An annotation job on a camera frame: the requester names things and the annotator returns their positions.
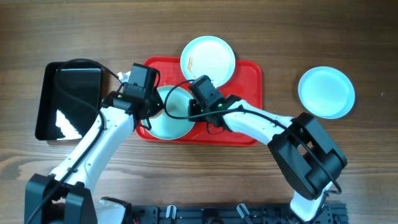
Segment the light blue plate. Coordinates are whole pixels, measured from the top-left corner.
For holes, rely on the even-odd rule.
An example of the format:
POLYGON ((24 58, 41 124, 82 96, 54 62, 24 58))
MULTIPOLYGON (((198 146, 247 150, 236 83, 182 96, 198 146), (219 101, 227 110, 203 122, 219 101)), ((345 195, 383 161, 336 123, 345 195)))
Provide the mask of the light blue plate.
POLYGON ((207 75, 216 88, 229 81, 235 66, 232 48, 223 39, 209 35, 190 41, 180 57, 180 68, 186 80, 207 75))
MULTIPOLYGON (((188 104, 193 99, 187 90, 177 87, 167 99, 167 111, 173 116, 188 116, 188 104)), ((173 119, 161 110, 155 117, 149 118, 152 129, 149 134, 161 140, 174 140, 186 135, 194 126, 187 119, 173 119)))
POLYGON ((298 97, 315 116, 338 119, 353 109, 356 93, 351 80, 343 72, 320 66, 302 75, 298 83, 298 97))

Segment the green yellow sponge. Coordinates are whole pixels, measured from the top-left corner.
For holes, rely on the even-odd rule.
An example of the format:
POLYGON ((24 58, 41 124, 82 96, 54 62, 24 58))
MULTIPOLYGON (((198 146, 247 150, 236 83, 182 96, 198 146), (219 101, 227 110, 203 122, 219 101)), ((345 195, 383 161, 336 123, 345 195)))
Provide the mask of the green yellow sponge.
POLYGON ((124 83, 124 82, 128 82, 128 80, 129 80, 129 77, 130 77, 130 72, 127 72, 127 73, 123 73, 123 72, 119 72, 118 74, 117 74, 117 76, 118 76, 118 78, 119 78, 119 81, 121 82, 121 83, 124 83))

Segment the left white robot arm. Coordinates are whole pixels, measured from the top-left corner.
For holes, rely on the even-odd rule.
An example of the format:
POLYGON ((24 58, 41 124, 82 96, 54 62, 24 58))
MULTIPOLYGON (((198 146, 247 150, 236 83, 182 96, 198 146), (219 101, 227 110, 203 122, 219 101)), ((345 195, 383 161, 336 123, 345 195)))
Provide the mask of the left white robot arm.
POLYGON ((72 153, 48 176, 35 174, 28 181, 25 223, 132 223, 130 203, 108 197, 94 203, 93 192, 116 149, 162 108, 156 90, 143 98, 112 91, 72 153))

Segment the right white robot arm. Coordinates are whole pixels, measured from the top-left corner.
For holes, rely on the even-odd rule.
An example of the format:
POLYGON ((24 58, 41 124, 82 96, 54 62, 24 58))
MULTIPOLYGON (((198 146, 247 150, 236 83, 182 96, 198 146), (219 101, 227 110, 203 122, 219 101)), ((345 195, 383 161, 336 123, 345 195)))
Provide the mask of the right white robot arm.
POLYGON ((192 121, 245 134, 265 144, 294 190, 290 209, 302 221, 312 221, 323 208, 331 186, 347 166, 347 159, 321 124, 310 114, 280 116, 260 110, 235 95, 190 100, 192 121))

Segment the red plastic tray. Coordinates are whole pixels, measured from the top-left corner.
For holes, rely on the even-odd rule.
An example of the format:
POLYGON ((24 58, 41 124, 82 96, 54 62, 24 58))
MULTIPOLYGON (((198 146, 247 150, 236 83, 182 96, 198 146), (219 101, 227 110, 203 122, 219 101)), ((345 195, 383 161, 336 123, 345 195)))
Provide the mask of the red plastic tray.
MULTIPOLYGON (((172 87, 185 81, 185 77, 180 68, 180 59, 178 57, 155 56, 148 58, 145 63, 148 67, 156 68, 160 71, 160 87, 158 91, 164 100, 172 87)), ((181 86, 188 90, 188 85, 181 86)), ((229 81, 218 88, 219 91, 228 95, 237 95, 246 100, 249 104, 262 108, 262 71, 260 67, 248 60, 238 60, 236 62, 233 76, 229 81)), ((149 134, 149 131, 138 127, 136 134, 146 140, 153 142, 172 142, 183 144, 210 144, 224 146, 252 146, 257 141, 249 136, 240 133, 224 131, 222 128, 216 128, 212 125, 206 125, 204 122, 196 122, 193 128, 184 136, 174 140, 161 140, 149 134)))

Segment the black water basin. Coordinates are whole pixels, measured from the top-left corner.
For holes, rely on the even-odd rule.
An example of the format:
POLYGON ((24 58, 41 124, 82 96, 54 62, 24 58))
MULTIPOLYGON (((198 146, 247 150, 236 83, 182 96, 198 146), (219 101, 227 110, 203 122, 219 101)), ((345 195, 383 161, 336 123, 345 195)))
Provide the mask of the black water basin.
POLYGON ((103 72, 88 62, 48 64, 40 96, 35 137, 41 141, 82 138, 96 120, 103 72))

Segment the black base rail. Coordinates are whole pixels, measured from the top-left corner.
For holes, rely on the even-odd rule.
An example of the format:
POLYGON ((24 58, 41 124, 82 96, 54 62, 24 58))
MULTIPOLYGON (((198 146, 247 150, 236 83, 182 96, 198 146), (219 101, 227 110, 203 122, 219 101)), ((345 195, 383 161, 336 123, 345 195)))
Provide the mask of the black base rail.
POLYGON ((134 223, 305 223, 287 203, 257 206, 168 207, 133 206, 134 223))

